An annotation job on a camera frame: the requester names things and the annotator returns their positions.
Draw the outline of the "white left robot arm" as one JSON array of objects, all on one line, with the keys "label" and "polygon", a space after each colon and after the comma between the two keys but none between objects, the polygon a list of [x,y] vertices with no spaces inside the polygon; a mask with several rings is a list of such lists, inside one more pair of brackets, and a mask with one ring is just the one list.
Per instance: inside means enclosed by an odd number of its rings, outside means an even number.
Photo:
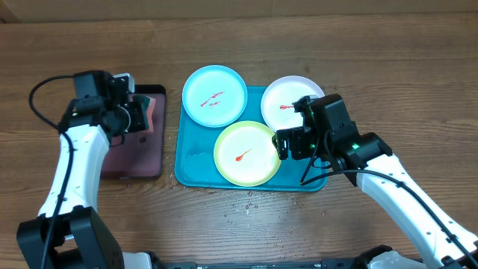
[{"label": "white left robot arm", "polygon": [[154,253],[124,253],[98,215],[102,165],[114,137],[151,127],[153,101],[135,93],[128,73],[86,71],[70,77],[76,97],[54,124],[60,156],[37,217],[16,240],[30,268],[159,268]]}]

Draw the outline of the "yellow green plate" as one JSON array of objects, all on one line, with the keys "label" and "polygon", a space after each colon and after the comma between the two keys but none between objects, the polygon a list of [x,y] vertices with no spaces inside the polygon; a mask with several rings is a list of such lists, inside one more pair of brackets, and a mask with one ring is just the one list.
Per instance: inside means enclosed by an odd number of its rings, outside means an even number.
[{"label": "yellow green plate", "polygon": [[256,121],[240,121],[225,128],[214,144],[214,163],[220,175],[246,188],[272,179],[281,165],[273,135],[272,129]]}]

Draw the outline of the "light blue plate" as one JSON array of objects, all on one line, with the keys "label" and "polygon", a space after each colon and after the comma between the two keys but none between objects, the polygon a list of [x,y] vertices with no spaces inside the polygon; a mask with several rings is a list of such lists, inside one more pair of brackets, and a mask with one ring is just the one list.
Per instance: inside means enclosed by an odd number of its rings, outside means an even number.
[{"label": "light blue plate", "polygon": [[219,128],[236,121],[246,108],[245,81],[233,69],[209,65],[193,72],[182,91],[187,115],[201,126]]}]

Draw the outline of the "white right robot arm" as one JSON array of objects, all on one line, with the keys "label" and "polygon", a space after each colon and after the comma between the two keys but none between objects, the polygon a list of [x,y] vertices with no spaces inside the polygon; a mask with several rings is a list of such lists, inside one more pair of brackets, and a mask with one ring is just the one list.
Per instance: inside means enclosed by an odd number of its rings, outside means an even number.
[{"label": "white right robot arm", "polygon": [[356,256],[352,268],[477,267],[477,236],[420,188],[382,138],[359,133],[340,95],[304,96],[293,107],[303,125],[276,131],[279,158],[328,162],[323,176],[345,175],[388,213],[421,257],[408,259],[380,245]]}]

